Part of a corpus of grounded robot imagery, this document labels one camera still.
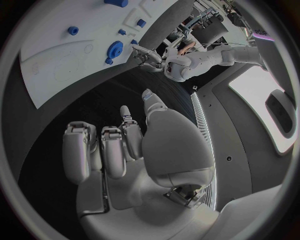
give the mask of dark floor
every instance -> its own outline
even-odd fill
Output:
[[[134,68],[86,93],[43,131],[23,164],[19,186],[37,212],[67,238],[87,239],[76,214],[77,186],[65,177],[62,163],[62,137],[71,121],[96,125],[119,126],[120,107],[127,105],[142,132],[146,131],[142,92],[151,89],[165,104],[196,124],[190,94],[162,73],[148,73]]]

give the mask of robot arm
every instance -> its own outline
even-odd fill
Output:
[[[164,72],[176,82],[184,82],[194,76],[206,73],[212,66],[232,66],[235,62],[257,64],[265,68],[257,47],[220,45],[210,51],[195,51],[184,56],[176,48],[167,47],[166,59],[154,51],[133,45],[134,57],[141,60],[139,66],[147,72]]]

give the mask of white panel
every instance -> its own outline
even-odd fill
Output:
[[[177,0],[153,1],[151,15],[140,7],[141,0],[130,0],[126,7],[105,4],[103,0],[62,0],[53,4],[42,19],[30,26],[30,35],[20,50],[20,65],[29,95],[39,108],[55,94],[74,82],[98,71],[126,63],[132,39],[140,41],[151,25]],[[136,26],[136,18],[147,23]],[[134,19],[132,26],[124,24]],[[79,28],[72,36],[68,28]],[[119,29],[127,35],[118,33]],[[107,50],[115,42],[124,45],[113,64],[105,63]]]
[[[230,82],[229,87],[253,109],[269,133],[278,153],[285,153],[298,137],[298,126],[291,138],[285,138],[269,114],[265,102],[270,93],[276,89],[284,92],[271,74],[259,66],[254,66]]]

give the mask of floor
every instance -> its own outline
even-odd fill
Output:
[[[142,92],[151,89],[164,103],[196,124],[190,94],[162,73],[138,68],[126,71],[95,87],[59,114],[42,132],[23,164],[19,186],[37,212],[67,238],[87,239],[76,214],[77,186],[63,170],[62,137],[71,121],[102,127],[121,123],[120,107],[127,105],[143,133],[146,131]]]

